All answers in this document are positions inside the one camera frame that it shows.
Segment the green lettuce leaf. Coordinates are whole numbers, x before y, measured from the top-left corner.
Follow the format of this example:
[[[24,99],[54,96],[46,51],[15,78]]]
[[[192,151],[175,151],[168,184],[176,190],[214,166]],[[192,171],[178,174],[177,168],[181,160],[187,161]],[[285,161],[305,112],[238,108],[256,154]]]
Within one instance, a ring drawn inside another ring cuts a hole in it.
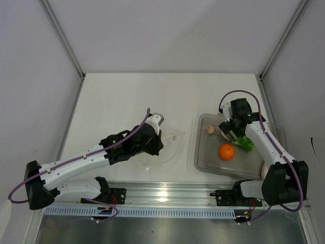
[[[220,131],[220,132],[221,132],[221,135],[226,140],[228,140],[227,134],[224,134],[222,131]],[[239,147],[242,147],[242,148],[244,148],[247,151],[253,151],[253,149],[254,149],[254,143],[245,134],[243,134],[241,131],[238,131],[238,130],[234,130],[233,132],[235,132],[237,135],[240,134],[241,135],[241,139],[240,139],[239,142],[237,142],[237,143],[231,143],[231,144],[234,144],[234,145],[237,145]]]

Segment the clear zip top bag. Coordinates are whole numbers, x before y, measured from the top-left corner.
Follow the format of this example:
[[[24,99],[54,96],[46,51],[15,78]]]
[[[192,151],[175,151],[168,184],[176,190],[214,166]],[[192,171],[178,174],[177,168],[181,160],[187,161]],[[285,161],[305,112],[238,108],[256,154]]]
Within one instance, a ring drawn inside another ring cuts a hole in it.
[[[165,164],[172,160],[180,150],[186,134],[185,131],[173,126],[163,126],[161,130],[161,142],[164,147],[159,151],[159,155],[151,156],[149,154],[141,154],[139,157],[140,166],[146,171],[154,166]]]

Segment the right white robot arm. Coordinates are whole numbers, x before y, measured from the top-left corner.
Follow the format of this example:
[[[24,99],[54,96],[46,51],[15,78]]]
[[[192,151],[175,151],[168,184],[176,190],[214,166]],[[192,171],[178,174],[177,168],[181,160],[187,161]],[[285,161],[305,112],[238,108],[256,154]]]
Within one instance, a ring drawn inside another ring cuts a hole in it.
[[[232,200],[243,205],[250,198],[264,200],[269,206],[298,203],[301,209],[307,196],[308,165],[296,160],[272,134],[260,111],[254,112],[245,98],[220,105],[225,120],[219,125],[226,138],[235,143],[248,138],[267,165],[263,180],[242,180],[234,184]]]

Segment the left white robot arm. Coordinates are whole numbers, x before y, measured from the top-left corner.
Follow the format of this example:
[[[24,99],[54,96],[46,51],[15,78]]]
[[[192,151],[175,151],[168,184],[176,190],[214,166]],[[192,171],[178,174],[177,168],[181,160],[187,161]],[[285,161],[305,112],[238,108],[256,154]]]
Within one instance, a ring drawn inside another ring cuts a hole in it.
[[[112,166],[146,153],[158,156],[164,147],[161,129],[148,123],[135,126],[100,141],[93,150],[68,163],[57,161],[49,164],[29,162],[25,170],[28,205],[31,210],[45,208],[55,201],[79,201],[81,203],[112,203],[111,188],[104,177],[91,180],[75,180],[74,177],[93,169]]]

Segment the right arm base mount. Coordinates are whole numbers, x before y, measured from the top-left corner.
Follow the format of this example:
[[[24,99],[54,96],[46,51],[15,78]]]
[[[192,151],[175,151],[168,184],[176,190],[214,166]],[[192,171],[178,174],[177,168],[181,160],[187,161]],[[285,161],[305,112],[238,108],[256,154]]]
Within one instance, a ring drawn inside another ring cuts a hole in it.
[[[209,195],[215,198],[217,206],[262,207],[261,200],[238,197],[232,190],[216,190]]]

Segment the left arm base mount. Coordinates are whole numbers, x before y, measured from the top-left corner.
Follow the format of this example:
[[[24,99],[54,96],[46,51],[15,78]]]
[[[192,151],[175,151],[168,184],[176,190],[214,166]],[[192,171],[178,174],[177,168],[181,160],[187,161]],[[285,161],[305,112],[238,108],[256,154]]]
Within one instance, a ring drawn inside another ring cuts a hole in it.
[[[125,204],[126,199],[126,189],[125,188],[111,188],[110,194],[101,193],[99,196],[95,197],[93,200],[112,204],[112,205],[118,205],[118,204]]]

